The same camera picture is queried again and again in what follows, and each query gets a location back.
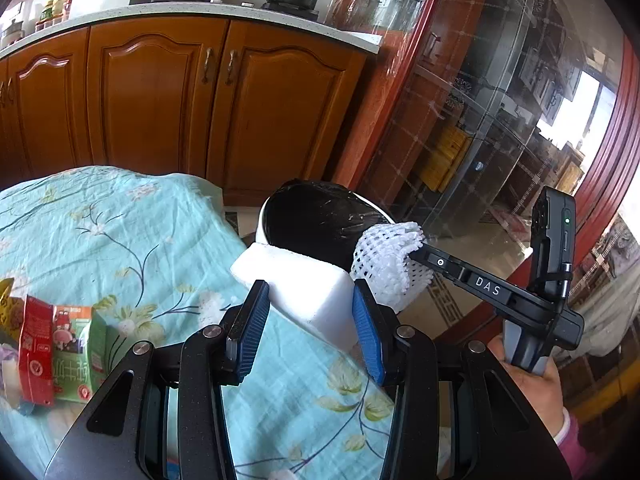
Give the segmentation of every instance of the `person's hand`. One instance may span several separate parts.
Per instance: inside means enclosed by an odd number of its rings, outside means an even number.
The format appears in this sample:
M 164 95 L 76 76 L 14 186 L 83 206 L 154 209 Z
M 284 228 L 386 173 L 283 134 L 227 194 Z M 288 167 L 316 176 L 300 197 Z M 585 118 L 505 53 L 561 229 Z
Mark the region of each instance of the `person's hand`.
M 560 375 L 554 360 L 551 357 L 547 359 L 544 373 L 542 376 L 537 376 L 504 361 L 502 334 L 491 339 L 488 347 L 507 370 L 516 386 L 527 397 L 529 404 L 536 410 L 551 436 L 556 436 L 562 429 L 564 415 Z

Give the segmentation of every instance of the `white cuff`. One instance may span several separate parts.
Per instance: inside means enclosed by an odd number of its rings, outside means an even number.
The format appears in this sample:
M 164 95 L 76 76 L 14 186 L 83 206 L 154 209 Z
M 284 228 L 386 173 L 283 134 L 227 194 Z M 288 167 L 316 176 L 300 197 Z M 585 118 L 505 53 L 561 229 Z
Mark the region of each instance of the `white cuff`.
M 560 446 L 560 444 L 562 444 L 562 441 L 569 433 L 569 427 L 571 426 L 571 417 L 569 416 L 569 412 L 564 406 L 562 407 L 562 416 L 564 416 L 562 428 L 560 428 L 560 431 L 558 431 L 558 434 L 554 437 L 557 446 Z

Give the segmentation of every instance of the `white mesh foam net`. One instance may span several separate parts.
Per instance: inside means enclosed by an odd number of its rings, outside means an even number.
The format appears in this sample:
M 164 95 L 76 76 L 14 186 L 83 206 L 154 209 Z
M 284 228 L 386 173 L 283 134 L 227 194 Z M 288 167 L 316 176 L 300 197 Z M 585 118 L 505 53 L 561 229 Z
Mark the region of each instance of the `white mesh foam net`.
M 379 304 L 397 314 L 433 279 L 433 271 L 409 258 L 424 234 L 416 222 L 377 224 L 363 232 L 353 251 L 351 278 L 364 278 Z

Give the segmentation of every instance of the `white speckled countertop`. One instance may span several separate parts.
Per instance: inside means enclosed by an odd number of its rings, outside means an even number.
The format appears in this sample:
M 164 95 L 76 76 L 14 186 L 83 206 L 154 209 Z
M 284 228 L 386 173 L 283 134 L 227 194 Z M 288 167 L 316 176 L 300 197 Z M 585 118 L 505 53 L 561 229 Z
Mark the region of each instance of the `white speckled countertop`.
M 343 30 L 328 27 L 327 25 L 322 25 L 321 23 L 310 22 L 309 20 L 304 20 L 297 16 L 289 16 L 288 14 L 273 12 L 272 10 L 256 9 L 255 7 L 239 7 L 224 4 L 193 2 L 162 2 L 132 5 L 120 7 L 119 9 L 101 10 L 100 12 L 86 14 L 57 25 L 52 25 L 51 27 L 34 32 L 26 38 L 16 41 L 14 44 L 0 50 L 0 59 L 27 46 L 28 44 L 35 43 L 47 36 L 53 36 L 60 32 L 71 30 L 72 28 L 78 28 L 107 20 L 115 20 L 117 18 L 151 14 L 211 14 L 213 16 L 229 16 L 231 18 L 260 20 L 262 22 L 297 28 L 313 34 L 320 34 L 321 36 L 332 38 L 332 40 L 353 45 L 354 47 L 372 54 L 378 53 L 378 50 L 380 49 L 380 41 L 382 40 L 382 36 L 361 34 L 358 32 L 345 32 Z

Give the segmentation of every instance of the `screw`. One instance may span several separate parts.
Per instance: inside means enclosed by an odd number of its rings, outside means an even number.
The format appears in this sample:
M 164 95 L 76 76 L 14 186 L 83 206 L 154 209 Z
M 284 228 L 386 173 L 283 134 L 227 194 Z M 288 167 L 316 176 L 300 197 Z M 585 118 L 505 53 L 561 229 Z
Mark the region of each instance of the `screw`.
M 411 339 L 415 335 L 415 328 L 410 325 L 400 325 L 396 329 L 396 333 L 402 339 Z
M 149 341 L 138 341 L 133 345 L 133 353 L 135 355 L 146 354 L 149 350 L 151 350 L 151 343 Z
M 222 327 L 220 325 L 209 325 L 202 329 L 202 335 L 204 337 L 218 337 L 222 334 Z
M 469 350 L 471 350 L 474 354 L 481 354 L 486 350 L 486 346 L 482 341 L 469 341 Z

